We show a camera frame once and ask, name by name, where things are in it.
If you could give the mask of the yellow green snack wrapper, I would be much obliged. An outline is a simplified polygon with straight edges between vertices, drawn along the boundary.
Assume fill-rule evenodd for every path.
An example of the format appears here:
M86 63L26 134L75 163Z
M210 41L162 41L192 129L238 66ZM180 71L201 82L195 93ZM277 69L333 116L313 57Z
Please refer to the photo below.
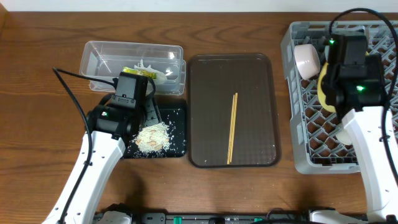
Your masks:
M129 68L129 67L124 67L123 68L123 72L124 73L130 73L133 75L141 75L141 76L145 76L151 79L156 79L157 78L157 73L156 72L149 72L145 69L141 69L141 68Z

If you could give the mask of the white plastic bag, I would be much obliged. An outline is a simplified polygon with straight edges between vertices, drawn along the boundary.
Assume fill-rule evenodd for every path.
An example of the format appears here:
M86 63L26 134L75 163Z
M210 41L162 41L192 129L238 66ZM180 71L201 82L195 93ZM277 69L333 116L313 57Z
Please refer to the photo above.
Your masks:
M167 76L164 72L152 68L151 64L145 65L143 59L133 67L138 75L142 75L153 79L155 84L164 84L167 81Z

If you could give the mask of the yellow round plate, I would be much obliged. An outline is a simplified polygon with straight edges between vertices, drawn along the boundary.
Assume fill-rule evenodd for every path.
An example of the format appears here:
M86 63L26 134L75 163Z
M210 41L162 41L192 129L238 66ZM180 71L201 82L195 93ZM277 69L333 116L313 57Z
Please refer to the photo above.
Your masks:
M329 112L343 117L351 110L362 111L369 105L368 57L360 56L352 63L329 56L318 79L318 99Z

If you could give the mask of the pink shallow bowl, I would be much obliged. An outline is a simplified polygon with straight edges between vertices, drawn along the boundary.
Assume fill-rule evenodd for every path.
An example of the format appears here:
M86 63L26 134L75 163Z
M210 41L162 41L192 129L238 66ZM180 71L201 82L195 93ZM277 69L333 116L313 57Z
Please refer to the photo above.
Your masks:
M295 46L294 59L298 72L304 80L308 80L320 72L320 59L312 44Z

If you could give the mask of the white green cup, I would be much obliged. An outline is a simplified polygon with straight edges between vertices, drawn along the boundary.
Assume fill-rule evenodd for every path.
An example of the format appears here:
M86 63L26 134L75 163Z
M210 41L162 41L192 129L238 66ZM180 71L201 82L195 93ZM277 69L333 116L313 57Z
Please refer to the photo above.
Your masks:
M352 140L349 134L344 129L339 130L335 136L340 143L348 146L352 145Z

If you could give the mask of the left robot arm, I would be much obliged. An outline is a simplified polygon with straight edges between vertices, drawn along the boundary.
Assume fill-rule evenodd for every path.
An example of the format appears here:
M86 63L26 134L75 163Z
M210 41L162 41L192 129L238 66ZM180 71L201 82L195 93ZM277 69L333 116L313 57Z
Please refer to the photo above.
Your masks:
M115 93L105 95L89 112L61 78L77 107L85 134L78 159L45 223L92 223L99 200L114 167L130 140L143 128L162 121L155 93L147 92L153 79L121 72L108 84Z

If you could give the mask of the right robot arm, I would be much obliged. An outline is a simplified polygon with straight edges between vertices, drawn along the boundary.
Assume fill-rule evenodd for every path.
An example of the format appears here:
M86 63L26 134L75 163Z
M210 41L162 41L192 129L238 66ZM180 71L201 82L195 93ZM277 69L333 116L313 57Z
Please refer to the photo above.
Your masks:
M353 145L369 223L397 222L397 142L379 54L367 53L362 32L334 33L320 88Z

